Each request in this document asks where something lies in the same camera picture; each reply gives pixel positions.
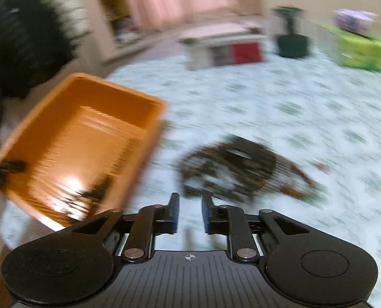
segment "round white symbol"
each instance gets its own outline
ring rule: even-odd
[[[186,258],[187,260],[194,260],[194,259],[196,258],[196,256],[195,256],[195,255],[192,255],[192,254],[190,253],[189,255],[186,255],[185,258]]]

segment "red panel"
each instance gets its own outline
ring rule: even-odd
[[[231,52],[234,63],[262,62],[263,55],[258,43],[233,44]]]

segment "circular cover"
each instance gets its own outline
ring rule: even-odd
[[[15,249],[2,264],[6,287],[20,302],[38,305],[67,305],[95,294],[112,276],[114,263],[89,236]]]
[[[285,295],[303,303],[344,305],[360,302],[377,279],[377,265],[364,250],[342,240],[314,244],[294,237],[269,255],[266,273]]]

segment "orange plastic tray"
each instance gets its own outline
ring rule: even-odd
[[[159,142],[166,103],[86,74],[73,74],[49,93],[0,148],[3,160],[23,160],[3,193],[53,230],[72,221],[75,193],[104,175],[112,183],[96,213],[126,206],[143,165]]]

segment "white patterned tablecloth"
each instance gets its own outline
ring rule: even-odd
[[[317,50],[300,60],[270,51],[264,63],[192,72],[185,56],[175,56],[128,65],[108,77],[170,103],[171,128],[127,211],[181,193],[175,165],[196,146],[231,133],[264,142],[323,188],[307,201],[261,197],[243,205],[245,212],[270,208],[368,251],[379,267],[369,302],[381,308],[381,74],[343,69]],[[318,171],[312,158],[328,163],[331,173]],[[10,215],[20,211],[9,207],[0,233],[10,246],[19,242],[13,241],[15,228],[27,238],[38,235],[30,219],[26,225],[21,220],[22,227],[12,224]],[[157,249],[224,248],[224,237],[204,234],[199,199],[181,198],[180,208],[178,234],[158,236]]]

